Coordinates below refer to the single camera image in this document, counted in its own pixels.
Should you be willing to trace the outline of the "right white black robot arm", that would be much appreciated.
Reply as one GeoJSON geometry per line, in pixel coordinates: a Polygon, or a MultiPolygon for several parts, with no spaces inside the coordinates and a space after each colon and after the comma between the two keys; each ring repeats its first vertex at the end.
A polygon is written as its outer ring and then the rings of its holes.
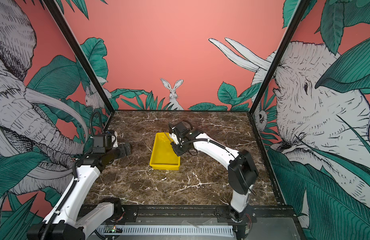
{"type": "Polygon", "coordinates": [[[190,122],[168,124],[174,153],[180,157],[194,149],[220,163],[228,171],[228,182],[233,189],[228,218],[236,223],[252,220],[249,196],[259,175],[252,155],[247,150],[226,147],[193,125],[187,127],[186,124],[190,122]]]}

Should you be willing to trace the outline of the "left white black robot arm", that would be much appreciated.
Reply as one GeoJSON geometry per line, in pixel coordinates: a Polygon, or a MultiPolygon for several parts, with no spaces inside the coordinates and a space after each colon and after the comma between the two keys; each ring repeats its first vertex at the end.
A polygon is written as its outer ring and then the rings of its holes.
{"type": "Polygon", "coordinates": [[[91,152],[74,162],[73,179],[52,212],[42,223],[28,229],[29,240],[85,240],[104,221],[118,222],[124,218],[125,209],[116,197],[103,199],[84,217],[78,218],[84,200],[101,172],[114,160],[131,155],[130,143],[118,143],[114,130],[92,134],[91,140],[91,152]]]}

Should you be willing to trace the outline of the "yellow plastic bin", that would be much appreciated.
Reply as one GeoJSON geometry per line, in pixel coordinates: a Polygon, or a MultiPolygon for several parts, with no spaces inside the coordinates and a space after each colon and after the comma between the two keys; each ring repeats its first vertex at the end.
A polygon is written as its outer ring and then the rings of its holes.
{"type": "Polygon", "coordinates": [[[169,133],[157,133],[154,139],[153,150],[149,165],[155,170],[178,171],[180,157],[172,148],[172,138],[169,133]]]}

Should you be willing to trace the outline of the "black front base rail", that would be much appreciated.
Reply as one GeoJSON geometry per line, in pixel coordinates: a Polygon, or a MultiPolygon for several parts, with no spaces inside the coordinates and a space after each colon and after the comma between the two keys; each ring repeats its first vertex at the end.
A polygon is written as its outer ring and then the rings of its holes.
{"type": "Polygon", "coordinates": [[[118,222],[104,221],[101,225],[193,225],[232,226],[234,237],[191,235],[104,236],[106,240],[131,239],[225,239],[225,240],[304,240],[304,231],[290,206],[250,206],[249,221],[234,222],[228,218],[228,205],[123,205],[124,218],[118,222]]]}

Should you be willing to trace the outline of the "left black corner post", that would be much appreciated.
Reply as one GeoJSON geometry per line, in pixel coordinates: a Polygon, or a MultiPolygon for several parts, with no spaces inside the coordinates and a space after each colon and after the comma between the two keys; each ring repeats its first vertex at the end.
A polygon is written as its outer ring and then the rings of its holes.
{"type": "Polygon", "coordinates": [[[99,83],[98,78],[93,70],[88,58],[85,56],[81,46],[77,42],[71,28],[69,27],[68,23],[66,22],[62,12],[59,10],[55,1],[45,0],[43,1],[46,8],[50,12],[51,16],[53,17],[54,21],[58,25],[60,31],[62,32],[64,38],[68,42],[70,48],[74,52],[75,56],[78,59],[78,62],[81,64],[85,74],[88,75],[89,79],[93,83],[94,87],[98,91],[101,99],[103,100],[105,106],[110,111],[111,114],[115,113],[115,109],[113,108],[110,100],[106,96],[102,85],[99,83]]]}

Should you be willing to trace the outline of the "black corner post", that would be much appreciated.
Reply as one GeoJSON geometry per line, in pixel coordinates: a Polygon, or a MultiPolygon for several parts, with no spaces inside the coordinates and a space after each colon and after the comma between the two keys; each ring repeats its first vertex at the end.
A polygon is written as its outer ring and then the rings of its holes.
{"type": "Polygon", "coordinates": [[[308,0],[302,0],[302,1],[299,1],[299,3],[297,4],[297,7],[295,9],[295,12],[293,14],[293,17],[287,27],[287,30],[284,34],[284,37],[278,47],[278,50],[276,51],[276,54],[274,56],[274,59],[271,63],[271,66],[270,68],[267,70],[267,74],[265,76],[265,79],[264,81],[262,82],[261,84],[261,87],[259,89],[259,92],[255,98],[255,101],[249,111],[249,114],[250,116],[253,116],[254,113],[255,113],[255,110],[257,108],[257,106],[259,105],[260,103],[260,100],[261,100],[261,97],[263,96],[263,94],[265,93],[266,91],[266,88],[268,86],[268,84],[270,83],[271,79],[273,78],[273,75],[274,73],[276,72],[276,69],[282,59],[282,57],[284,56],[284,53],[288,47],[288,44],[289,42],[291,41],[298,25],[300,24],[300,21],[306,11],[306,9],[308,8],[310,4],[310,1],[308,0]]]}
{"type": "Polygon", "coordinates": [[[101,99],[103,100],[105,106],[110,111],[111,114],[115,113],[115,109],[113,108],[110,100],[106,96],[102,85],[99,83],[98,78],[93,70],[88,58],[85,56],[81,46],[77,42],[71,28],[69,27],[68,23],[66,22],[62,12],[59,10],[55,1],[45,0],[43,1],[46,8],[50,12],[51,16],[53,17],[54,21],[58,25],[60,31],[62,32],[64,38],[68,42],[70,48],[74,52],[75,56],[78,59],[78,62],[81,64],[85,74],[88,75],[89,79],[93,83],[94,87],[98,91],[101,99]]]}

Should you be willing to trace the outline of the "right black corner post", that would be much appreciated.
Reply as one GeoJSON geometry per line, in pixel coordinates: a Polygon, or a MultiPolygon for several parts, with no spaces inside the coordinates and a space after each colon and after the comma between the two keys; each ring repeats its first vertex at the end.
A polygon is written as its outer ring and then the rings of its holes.
{"type": "Polygon", "coordinates": [[[295,9],[295,12],[293,14],[293,17],[287,27],[287,30],[284,34],[284,37],[278,47],[278,50],[276,51],[276,54],[274,56],[274,59],[271,63],[271,66],[270,68],[267,70],[267,74],[265,76],[265,79],[264,81],[262,82],[261,84],[261,87],[259,89],[259,92],[255,98],[255,101],[249,111],[249,114],[250,116],[253,116],[254,113],[255,113],[255,110],[257,108],[257,106],[259,105],[260,103],[260,100],[261,100],[261,97],[263,96],[263,94],[265,93],[266,91],[266,88],[268,86],[268,84],[270,83],[271,79],[273,78],[273,75],[274,73],[276,72],[276,69],[282,59],[282,57],[284,56],[284,53],[288,47],[288,44],[289,42],[291,41],[298,25],[300,24],[300,21],[306,11],[306,9],[308,8],[310,4],[310,1],[308,0],[302,0],[302,1],[299,1],[299,3],[297,4],[297,7],[295,9]]]}

